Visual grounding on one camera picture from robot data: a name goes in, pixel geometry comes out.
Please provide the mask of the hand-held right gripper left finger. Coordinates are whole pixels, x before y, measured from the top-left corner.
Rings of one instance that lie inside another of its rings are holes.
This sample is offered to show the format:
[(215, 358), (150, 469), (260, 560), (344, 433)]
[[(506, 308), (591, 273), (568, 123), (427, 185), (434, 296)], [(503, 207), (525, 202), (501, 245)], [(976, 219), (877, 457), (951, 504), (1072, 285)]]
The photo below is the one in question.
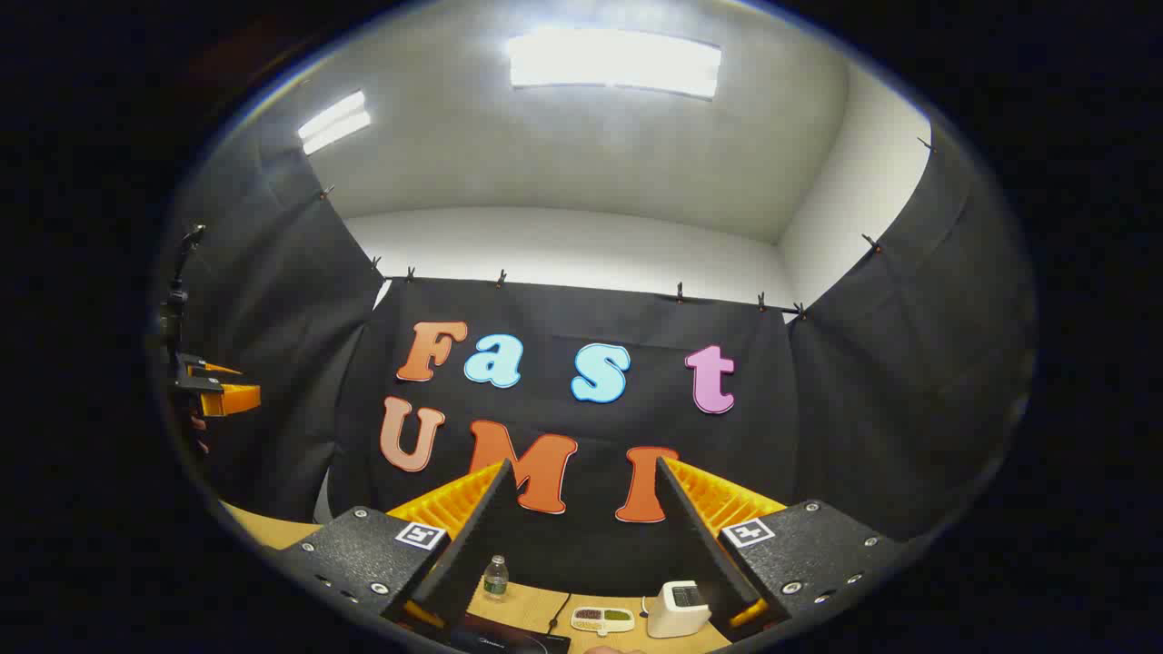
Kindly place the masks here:
[(504, 458), (395, 509), (354, 505), (273, 561), (309, 591), (390, 623), (448, 630), (516, 523), (518, 485)]

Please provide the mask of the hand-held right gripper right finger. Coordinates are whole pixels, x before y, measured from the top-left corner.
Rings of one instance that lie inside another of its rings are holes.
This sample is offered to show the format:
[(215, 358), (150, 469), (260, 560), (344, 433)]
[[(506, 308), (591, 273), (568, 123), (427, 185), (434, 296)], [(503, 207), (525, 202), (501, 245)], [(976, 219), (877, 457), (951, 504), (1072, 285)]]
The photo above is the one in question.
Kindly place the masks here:
[(814, 628), (889, 580), (907, 550), (828, 502), (782, 505), (670, 457), (656, 462), (655, 495), (682, 576), (732, 642)]

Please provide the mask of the black induction cooktop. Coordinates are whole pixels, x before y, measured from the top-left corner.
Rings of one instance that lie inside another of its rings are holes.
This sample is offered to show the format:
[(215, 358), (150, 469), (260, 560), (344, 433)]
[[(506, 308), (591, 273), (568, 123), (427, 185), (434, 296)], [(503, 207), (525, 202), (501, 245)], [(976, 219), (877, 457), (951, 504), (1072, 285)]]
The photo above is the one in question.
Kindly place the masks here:
[(465, 614), (450, 630), (448, 644), (466, 654), (569, 654), (571, 639)]

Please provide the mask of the white knife block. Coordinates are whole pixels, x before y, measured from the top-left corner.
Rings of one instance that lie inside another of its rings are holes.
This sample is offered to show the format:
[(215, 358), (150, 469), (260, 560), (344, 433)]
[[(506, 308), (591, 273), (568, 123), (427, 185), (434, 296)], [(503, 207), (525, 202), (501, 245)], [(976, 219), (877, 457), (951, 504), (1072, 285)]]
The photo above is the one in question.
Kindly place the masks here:
[(666, 640), (694, 637), (709, 623), (709, 600), (702, 597), (694, 580), (675, 580), (661, 587), (656, 600), (647, 611), (647, 634)]

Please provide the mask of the white divided grain tray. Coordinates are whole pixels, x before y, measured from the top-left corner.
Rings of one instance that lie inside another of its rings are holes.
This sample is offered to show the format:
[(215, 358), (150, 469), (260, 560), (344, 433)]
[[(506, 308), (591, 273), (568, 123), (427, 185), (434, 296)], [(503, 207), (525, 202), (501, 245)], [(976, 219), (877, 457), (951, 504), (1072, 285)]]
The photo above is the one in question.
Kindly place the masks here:
[(571, 612), (570, 626), (573, 630), (585, 630), (598, 637), (611, 637), (612, 633), (635, 630), (636, 616), (625, 609), (608, 606), (582, 606)]

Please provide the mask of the black backdrop cloth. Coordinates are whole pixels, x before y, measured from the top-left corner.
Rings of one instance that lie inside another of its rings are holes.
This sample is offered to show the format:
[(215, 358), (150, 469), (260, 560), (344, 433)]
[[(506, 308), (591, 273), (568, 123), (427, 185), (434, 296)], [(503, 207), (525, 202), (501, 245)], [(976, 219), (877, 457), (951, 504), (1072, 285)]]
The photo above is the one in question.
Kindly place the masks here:
[(786, 505), (818, 500), (898, 542), (929, 539), (1009, 446), (1035, 358), (1022, 232), (946, 120), (900, 215), (802, 317), (756, 303), (597, 289), (628, 223), (578, 285), (381, 277), (306, 157), (251, 125), (174, 212), (208, 233), (186, 269), (187, 342), (257, 381), (211, 427), (204, 478), (237, 509), (308, 520), (390, 510), (512, 464), (485, 553), (515, 580), (632, 595), (701, 567), (661, 509), (657, 458)]

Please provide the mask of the rectangular ceiling light panel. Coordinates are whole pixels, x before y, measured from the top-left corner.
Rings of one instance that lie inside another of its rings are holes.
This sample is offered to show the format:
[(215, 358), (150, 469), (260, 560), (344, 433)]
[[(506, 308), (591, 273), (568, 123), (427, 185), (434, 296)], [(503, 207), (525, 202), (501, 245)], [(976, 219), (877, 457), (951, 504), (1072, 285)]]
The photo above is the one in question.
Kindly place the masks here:
[(669, 35), (550, 26), (507, 40), (511, 86), (640, 88), (711, 100), (722, 50)]
[(300, 125), (297, 134), (302, 141), (304, 154), (312, 156), (372, 125), (373, 118), (365, 105), (365, 92), (357, 90), (324, 108), (307, 123)]

